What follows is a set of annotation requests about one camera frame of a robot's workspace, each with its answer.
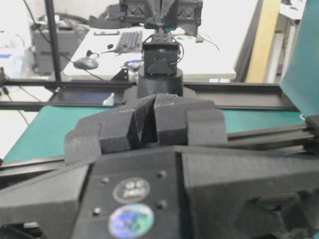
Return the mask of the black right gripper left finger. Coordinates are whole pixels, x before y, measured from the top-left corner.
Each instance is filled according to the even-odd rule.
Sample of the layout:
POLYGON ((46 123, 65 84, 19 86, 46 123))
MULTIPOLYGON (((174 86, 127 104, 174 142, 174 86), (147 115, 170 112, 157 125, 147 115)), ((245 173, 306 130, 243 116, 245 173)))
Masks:
POLYGON ((81 118, 64 139, 66 164, 157 141, 154 97, 81 118))

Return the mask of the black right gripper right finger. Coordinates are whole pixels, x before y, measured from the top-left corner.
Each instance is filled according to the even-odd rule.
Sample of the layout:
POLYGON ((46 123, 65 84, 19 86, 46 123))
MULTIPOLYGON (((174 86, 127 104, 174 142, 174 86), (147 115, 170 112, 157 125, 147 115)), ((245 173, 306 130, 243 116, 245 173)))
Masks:
POLYGON ((158 94, 154 112, 160 145, 227 144, 224 113, 213 101, 158 94))

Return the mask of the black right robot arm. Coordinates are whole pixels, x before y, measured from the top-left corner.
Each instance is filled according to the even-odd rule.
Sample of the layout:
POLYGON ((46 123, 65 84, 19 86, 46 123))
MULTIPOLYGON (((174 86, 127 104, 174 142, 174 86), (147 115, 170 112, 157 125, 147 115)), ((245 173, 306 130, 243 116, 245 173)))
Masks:
POLYGON ((227 143, 223 113, 213 101, 197 98, 184 86, 177 66, 182 46, 172 31, 180 27, 197 36, 203 2, 144 0, 142 9, 129 13, 132 4, 131 0, 120 3, 123 20, 153 30, 142 42, 144 63, 138 81, 125 90, 121 106, 81 118, 67 133, 66 164, 146 146, 227 143))

